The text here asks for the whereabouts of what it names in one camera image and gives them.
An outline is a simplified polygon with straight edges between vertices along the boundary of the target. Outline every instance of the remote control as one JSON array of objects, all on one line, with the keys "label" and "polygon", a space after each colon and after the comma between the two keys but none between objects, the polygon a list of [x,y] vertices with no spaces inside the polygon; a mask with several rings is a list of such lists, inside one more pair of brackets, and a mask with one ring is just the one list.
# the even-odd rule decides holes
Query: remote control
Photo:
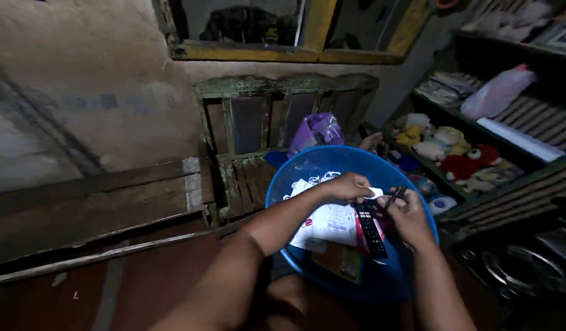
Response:
[{"label": "remote control", "polygon": [[357,203],[354,207],[360,222],[360,228],[362,229],[365,240],[367,241],[367,246],[369,247],[369,254],[374,259],[378,257],[386,258],[387,252],[385,251],[383,240],[379,235],[379,231],[375,226],[375,220],[373,219],[373,215],[376,213],[376,208],[368,201],[364,203]]}]

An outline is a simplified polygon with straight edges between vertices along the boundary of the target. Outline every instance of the chair backrest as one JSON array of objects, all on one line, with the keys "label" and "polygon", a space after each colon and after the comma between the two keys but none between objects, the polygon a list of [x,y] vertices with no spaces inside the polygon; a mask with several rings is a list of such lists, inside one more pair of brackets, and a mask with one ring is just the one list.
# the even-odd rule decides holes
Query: chair backrest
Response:
[{"label": "chair backrest", "polygon": [[379,85],[367,74],[280,79],[213,78],[195,85],[204,136],[215,155],[243,155],[289,147],[301,120],[317,112],[337,117],[352,137]]}]

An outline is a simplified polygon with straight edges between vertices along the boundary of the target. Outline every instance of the yellow wooden frame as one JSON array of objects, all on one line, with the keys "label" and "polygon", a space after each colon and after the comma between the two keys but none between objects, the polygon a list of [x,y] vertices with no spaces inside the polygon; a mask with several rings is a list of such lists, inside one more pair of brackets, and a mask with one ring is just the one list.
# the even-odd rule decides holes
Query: yellow wooden frame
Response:
[{"label": "yellow wooden frame", "polygon": [[259,48],[219,42],[181,41],[176,35],[168,0],[154,0],[159,27],[171,58],[182,61],[268,61],[294,63],[400,64],[430,17],[426,0],[412,0],[392,37],[387,51],[324,49],[337,0],[313,0],[300,47]]}]

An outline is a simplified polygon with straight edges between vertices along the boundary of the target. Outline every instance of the red stuffed toy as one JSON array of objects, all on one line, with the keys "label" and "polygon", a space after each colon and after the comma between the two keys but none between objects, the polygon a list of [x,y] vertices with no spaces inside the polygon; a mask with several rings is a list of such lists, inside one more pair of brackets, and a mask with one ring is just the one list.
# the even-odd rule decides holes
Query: red stuffed toy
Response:
[{"label": "red stuffed toy", "polygon": [[440,169],[446,172],[448,180],[465,181],[479,169],[501,162],[500,152],[489,145],[477,145],[463,155],[449,155],[440,163]]}]

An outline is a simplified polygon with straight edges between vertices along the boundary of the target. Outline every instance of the blue plastic basin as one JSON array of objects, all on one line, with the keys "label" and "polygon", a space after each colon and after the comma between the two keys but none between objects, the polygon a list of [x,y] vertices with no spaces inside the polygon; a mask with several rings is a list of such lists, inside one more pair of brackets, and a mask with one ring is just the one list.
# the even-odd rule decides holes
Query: blue plastic basin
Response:
[{"label": "blue plastic basin", "polygon": [[[395,186],[405,186],[417,191],[405,175],[374,154],[348,146],[319,146],[295,155],[279,168],[267,191],[265,207],[282,201],[284,195],[290,194],[294,181],[322,176],[327,171],[361,174],[369,179],[373,187],[379,187],[385,192]],[[438,243],[434,218],[425,202],[423,205],[428,224]],[[281,253],[305,278],[347,299],[369,303],[409,301],[413,294],[411,252],[403,245],[395,229],[387,229],[383,244],[388,258],[377,259],[384,264],[365,259],[360,285],[337,277],[313,263],[311,252],[307,250],[287,245]]]}]

